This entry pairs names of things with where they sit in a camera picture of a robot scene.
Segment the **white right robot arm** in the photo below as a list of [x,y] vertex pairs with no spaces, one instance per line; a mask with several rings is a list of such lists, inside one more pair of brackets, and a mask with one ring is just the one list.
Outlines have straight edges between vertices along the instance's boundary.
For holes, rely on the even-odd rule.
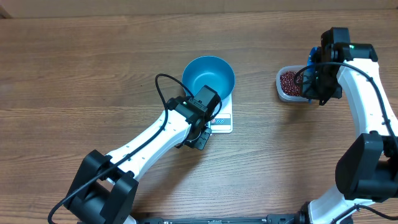
[[352,43],[347,28],[332,27],[295,74],[294,84],[302,97],[321,106],[346,96],[356,132],[336,165],[334,186],[303,205],[295,222],[352,223],[360,209],[396,221],[371,208],[397,197],[397,117],[381,83],[374,47]]

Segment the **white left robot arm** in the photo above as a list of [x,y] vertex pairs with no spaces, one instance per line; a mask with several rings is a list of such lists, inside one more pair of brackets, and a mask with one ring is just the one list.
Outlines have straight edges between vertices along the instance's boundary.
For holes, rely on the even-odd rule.
[[133,140],[83,159],[63,206],[82,223],[135,223],[130,212],[139,180],[172,147],[198,147],[220,103],[216,96],[201,95],[164,102],[158,119]]

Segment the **blue plastic measuring scoop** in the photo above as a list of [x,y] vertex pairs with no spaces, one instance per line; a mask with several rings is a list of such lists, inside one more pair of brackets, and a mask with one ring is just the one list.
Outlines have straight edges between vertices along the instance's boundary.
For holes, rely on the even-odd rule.
[[308,55],[307,66],[313,65],[317,62],[318,47],[313,47]]

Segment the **red adzuki beans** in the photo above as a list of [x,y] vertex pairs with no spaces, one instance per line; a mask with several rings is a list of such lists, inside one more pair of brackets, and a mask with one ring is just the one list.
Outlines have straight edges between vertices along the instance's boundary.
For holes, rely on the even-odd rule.
[[301,96],[301,87],[294,82],[295,72],[286,71],[280,75],[282,91],[288,96]]

